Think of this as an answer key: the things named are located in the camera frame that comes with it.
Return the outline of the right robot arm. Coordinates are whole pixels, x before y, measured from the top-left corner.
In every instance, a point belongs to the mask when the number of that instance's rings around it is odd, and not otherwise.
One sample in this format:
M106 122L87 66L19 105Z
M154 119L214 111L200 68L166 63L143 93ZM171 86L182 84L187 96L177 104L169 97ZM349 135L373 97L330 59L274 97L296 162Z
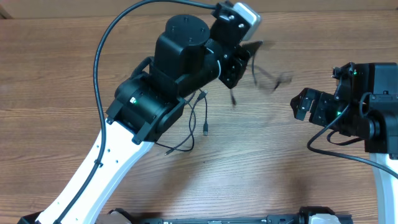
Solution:
M333 68L334 94L304 88L290 101L294 118L322 127L307 143L315 153L372 166L376 183L379 223L397 223L397 64L347 63ZM325 131L348 136L347 146L364 143L369 159L325 151L312 143Z

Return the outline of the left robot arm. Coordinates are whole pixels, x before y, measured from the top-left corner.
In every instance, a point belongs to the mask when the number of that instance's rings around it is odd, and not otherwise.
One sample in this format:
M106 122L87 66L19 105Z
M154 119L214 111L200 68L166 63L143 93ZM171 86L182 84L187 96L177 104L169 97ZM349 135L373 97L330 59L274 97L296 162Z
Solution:
M236 86L259 48L251 42L255 12L215 13L208 26L191 15L171 17L155 45L118 86L102 130L56 200L21 223L94 223L128 170L181 117L186 97L214 79Z

